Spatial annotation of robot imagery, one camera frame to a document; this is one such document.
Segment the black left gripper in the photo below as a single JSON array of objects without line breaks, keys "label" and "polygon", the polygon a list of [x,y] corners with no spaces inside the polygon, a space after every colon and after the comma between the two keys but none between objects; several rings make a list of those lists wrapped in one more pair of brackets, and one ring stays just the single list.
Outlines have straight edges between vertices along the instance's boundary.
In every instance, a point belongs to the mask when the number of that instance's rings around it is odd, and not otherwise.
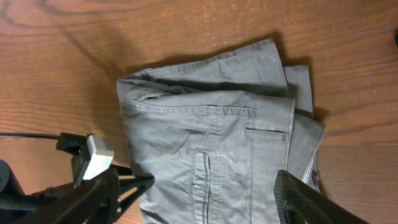
[{"label": "black left gripper", "polygon": [[114,149],[101,136],[60,133],[1,133],[3,138],[56,140],[72,155],[73,182],[26,195],[12,169],[1,161],[1,223],[114,223],[154,184],[112,163]]}]

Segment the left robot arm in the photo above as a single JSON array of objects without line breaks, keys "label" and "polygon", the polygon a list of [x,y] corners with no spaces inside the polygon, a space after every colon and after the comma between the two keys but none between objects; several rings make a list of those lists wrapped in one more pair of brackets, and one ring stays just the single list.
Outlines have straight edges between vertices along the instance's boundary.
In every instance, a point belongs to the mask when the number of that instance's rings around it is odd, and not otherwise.
[{"label": "left robot arm", "polygon": [[26,195],[1,161],[1,223],[114,223],[154,184],[112,163],[113,148],[101,136],[60,133],[1,133],[3,138],[56,140],[72,155],[73,182]]}]

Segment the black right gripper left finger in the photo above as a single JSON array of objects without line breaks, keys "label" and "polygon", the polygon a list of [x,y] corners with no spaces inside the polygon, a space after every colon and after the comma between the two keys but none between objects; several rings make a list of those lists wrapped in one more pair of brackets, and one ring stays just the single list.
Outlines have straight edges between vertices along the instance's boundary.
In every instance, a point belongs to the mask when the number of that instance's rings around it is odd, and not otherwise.
[{"label": "black right gripper left finger", "polygon": [[9,223],[114,223],[121,216],[119,189],[110,168],[63,197],[9,197]]}]

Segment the grey shorts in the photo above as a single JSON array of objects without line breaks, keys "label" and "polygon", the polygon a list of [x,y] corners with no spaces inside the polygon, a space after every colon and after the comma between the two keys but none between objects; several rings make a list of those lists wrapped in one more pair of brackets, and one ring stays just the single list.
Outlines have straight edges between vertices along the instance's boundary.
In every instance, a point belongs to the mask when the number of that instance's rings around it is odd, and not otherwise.
[{"label": "grey shorts", "polygon": [[324,125],[306,65],[282,65],[267,39],[117,82],[131,167],[152,175],[145,223],[278,223],[274,183],[305,183]]}]

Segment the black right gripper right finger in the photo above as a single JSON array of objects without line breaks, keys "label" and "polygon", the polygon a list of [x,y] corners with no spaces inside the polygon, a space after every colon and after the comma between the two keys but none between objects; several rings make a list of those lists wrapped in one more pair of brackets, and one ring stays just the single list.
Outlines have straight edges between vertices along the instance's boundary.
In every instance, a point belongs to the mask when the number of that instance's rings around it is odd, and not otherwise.
[{"label": "black right gripper right finger", "polygon": [[286,170],[277,173],[274,197],[281,224],[368,224]]}]

